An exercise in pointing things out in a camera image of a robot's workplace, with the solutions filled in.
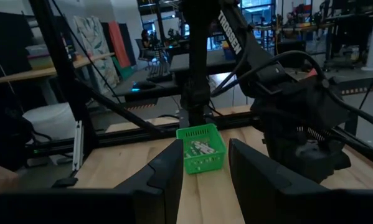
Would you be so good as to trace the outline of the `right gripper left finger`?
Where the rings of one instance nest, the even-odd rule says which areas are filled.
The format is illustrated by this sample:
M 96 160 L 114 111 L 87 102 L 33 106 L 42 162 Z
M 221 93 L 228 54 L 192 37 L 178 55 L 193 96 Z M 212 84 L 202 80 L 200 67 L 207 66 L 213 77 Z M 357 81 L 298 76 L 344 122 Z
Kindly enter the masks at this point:
M 183 181 L 183 141 L 177 139 L 120 183 L 121 224 L 176 224 Z

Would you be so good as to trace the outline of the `black computer mouse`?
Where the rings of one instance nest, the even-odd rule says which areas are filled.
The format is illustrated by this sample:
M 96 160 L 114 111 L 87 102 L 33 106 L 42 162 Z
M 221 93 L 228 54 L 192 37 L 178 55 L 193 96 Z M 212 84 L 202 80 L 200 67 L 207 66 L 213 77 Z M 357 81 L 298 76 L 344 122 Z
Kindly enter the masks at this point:
M 132 86 L 132 91 L 150 90 L 156 87 L 157 85 L 154 82 L 143 80 L 143 81 L 134 82 Z

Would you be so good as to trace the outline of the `wooden shelf board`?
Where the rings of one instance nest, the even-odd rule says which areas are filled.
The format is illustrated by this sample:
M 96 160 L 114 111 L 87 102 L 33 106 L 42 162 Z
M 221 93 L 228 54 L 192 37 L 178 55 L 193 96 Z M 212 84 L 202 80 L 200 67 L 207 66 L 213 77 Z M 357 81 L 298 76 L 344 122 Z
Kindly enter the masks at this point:
M 90 58 L 91 60 L 89 60 L 87 57 L 82 57 L 80 60 L 76 60 L 73 63 L 73 66 L 74 68 L 84 67 L 86 65 L 90 65 L 91 62 L 101 60 L 107 57 L 111 57 L 113 55 L 114 55 L 113 52 L 108 53 L 108 54 L 96 55 L 96 56 L 92 56 Z M 16 82 L 20 80 L 28 80 L 28 79 L 42 78 L 42 77 L 50 77 L 50 76 L 55 76 L 56 74 L 57 74 L 57 71 L 54 67 L 50 67 L 50 68 L 46 68 L 42 70 L 30 70 L 27 72 L 0 77 L 0 83 Z

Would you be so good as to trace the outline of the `dark operator desk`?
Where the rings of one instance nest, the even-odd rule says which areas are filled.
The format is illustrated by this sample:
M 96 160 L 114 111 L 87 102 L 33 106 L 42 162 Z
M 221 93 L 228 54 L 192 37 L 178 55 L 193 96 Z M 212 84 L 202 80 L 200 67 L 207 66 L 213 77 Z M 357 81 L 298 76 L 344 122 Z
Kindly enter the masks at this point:
M 144 82 L 147 76 L 148 72 L 145 70 L 135 72 L 121 85 L 115 87 L 114 93 L 111 93 L 110 96 L 123 97 L 125 101 L 129 102 L 180 95 L 189 75 L 188 71 L 175 72 L 171 81 L 158 83 L 156 87 L 148 90 L 132 90 L 134 83 Z

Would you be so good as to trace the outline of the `black partition panel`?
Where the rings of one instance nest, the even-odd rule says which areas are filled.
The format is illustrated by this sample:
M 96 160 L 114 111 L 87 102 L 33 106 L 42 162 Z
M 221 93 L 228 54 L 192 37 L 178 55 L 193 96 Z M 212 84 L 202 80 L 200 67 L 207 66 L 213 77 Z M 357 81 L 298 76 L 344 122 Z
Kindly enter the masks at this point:
M 26 47 L 33 44 L 32 38 L 23 15 L 0 12 L 0 77 L 31 69 Z

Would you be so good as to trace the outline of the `person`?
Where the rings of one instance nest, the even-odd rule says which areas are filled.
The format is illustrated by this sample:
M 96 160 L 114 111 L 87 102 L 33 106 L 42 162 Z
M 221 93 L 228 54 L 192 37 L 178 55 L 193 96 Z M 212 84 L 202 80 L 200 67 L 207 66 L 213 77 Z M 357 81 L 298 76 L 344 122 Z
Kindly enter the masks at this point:
M 157 50 L 158 40 L 155 35 L 149 34 L 146 29 L 141 31 L 141 43 L 143 50 Z

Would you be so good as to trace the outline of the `orange panel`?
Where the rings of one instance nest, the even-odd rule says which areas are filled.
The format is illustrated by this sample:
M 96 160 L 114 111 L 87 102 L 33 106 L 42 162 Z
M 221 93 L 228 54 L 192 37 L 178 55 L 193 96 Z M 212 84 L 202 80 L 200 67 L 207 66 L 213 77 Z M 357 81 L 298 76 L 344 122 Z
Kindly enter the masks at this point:
M 113 48 L 115 51 L 115 55 L 117 60 L 122 68 L 130 67 L 131 62 L 128 58 L 128 54 L 126 52 L 126 48 L 123 42 L 123 37 L 121 35 L 120 28 L 116 21 L 111 21 L 108 23 L 109 33 L 111 42 L 113 44 Z

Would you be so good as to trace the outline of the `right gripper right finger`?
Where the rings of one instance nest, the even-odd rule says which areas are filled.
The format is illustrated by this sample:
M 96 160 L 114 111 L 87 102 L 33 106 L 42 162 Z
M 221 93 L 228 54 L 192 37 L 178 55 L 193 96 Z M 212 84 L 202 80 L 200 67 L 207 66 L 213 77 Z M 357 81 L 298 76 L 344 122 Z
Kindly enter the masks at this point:
M 309 224 L 320 221 L 312 193 L 320 185 L 244 142 L 229 141 L 232 183 L 246 224 Z

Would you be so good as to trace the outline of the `leaf print panel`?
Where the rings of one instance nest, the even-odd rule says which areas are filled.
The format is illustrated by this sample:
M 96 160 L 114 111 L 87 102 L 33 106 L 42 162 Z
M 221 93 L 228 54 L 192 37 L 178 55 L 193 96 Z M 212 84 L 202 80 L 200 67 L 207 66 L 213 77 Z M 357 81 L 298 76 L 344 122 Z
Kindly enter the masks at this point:
M 103 33 L 103 28 L 99 18 L 92 17 L 73 17 L 74 24 L 81 36 L 83 46 L 91 56 L 104 55 L 110 53 L 106 37 Z M 111 56 L 94 61 L 98 70 L 93 70 L 97 81 L 97 89 L 100 93 L 108 93 L 110 91 L 108 85 L 99 76 L 100 72 L 110 87 L 116 87 L 120 83 L 120 79 L 116 73 L 115 66 Z

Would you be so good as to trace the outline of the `white box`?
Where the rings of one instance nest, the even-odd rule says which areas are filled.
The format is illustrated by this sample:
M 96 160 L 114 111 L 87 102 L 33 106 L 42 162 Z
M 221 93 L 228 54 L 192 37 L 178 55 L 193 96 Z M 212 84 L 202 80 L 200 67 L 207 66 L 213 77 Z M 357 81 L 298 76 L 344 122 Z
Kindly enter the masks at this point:
M 74 138 L 76 121 L 68 103 L 59 103 L 29 110 L 23 117 L 38 133 L 52 140 Z

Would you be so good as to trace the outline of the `green plastic basket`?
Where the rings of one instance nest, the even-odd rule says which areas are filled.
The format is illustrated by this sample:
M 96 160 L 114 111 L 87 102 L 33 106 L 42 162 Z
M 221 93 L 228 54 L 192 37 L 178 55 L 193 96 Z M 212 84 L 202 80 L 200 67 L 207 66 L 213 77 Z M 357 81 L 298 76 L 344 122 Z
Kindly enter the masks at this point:
M 197 174 L 222 168 L 227 148 L 216 125 L 205 124 L 178 129 L 176 138 L 183 140 L 184 167 L 188 174 Z M 193 141 L 207 142 L 213 148 L 210 149 L 212 154 L 193 156 L 190 152 L 190 147 L 195 147 L 192 144 Z

